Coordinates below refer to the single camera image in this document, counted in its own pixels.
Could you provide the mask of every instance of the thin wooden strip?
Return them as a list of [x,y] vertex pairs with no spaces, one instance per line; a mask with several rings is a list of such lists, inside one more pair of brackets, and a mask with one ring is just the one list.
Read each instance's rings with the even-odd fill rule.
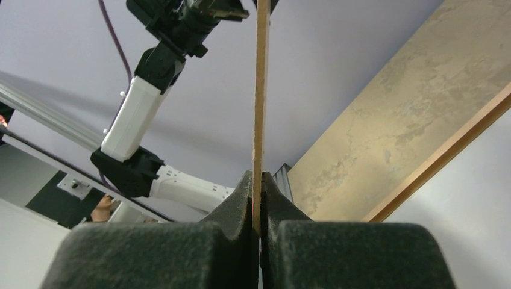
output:
[[266,76],[268,74],[268,35],[270,0],[257,0],[255,43],[254,151],[252,178],[252,227],[261,236],[261,178],[265,153]]
[[377,205],[363,221],[380,222],[397,209],[408,197],[424,185],[467,145],[490,127],[511,107],[511,83],[490,100],[472,119],[464,124],[422,165],[404,180],[388,197]]

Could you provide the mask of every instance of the purple cable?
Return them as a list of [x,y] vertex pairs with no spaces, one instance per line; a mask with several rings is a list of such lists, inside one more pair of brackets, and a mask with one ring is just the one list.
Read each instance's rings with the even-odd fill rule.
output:
[[[130,89],[130,82],[131,82],[131,69],[130,65],[128,64],[128,60],[126,59],[126,55],[124,54],[124,51],[122,50],[122,46],[119,43],[119,39],[117,38],[117,34],[115,33],[115,30],[113,29],[113,25],[110,21],[110,17],[108,16],[107,9],[105,7],[105,2],[103,0],[98,0],[99,7],[101,9],[101,14],[103,15],[103,19],[105,20],[105,24],[108,27],[108,31],[110,33],[110,36],[112,37],[112,40],[115,44],[115,47],[117,48],[117,52],[119,53],[119,56],[121,57],[122,64],[124,65],[124,69],[126,71],[126,74],[128,75],[128,88],[126,89],[126,95],[128,94],[128,91]],[[119,115],[119,112],[121,111],[122,104],[124,104],[124,100],[126,100],[126,96],[124,96],[121,100],[121,104],[119,105],[119,108],[117,109],[117,112],[115,112],[115,116],[112,120],[112,123],[110,124],[110,127],[108,127],[108,130],[111,130],[113,123],[117,116]],[[99,177],[101,178],[101,181],[105,185],[105,187],[111,189],[112,191],[116,193],[120,193],[117,188],[113,187],[107,182],[107,179],[105,178],[105,175],[102,172],[99,172]]]

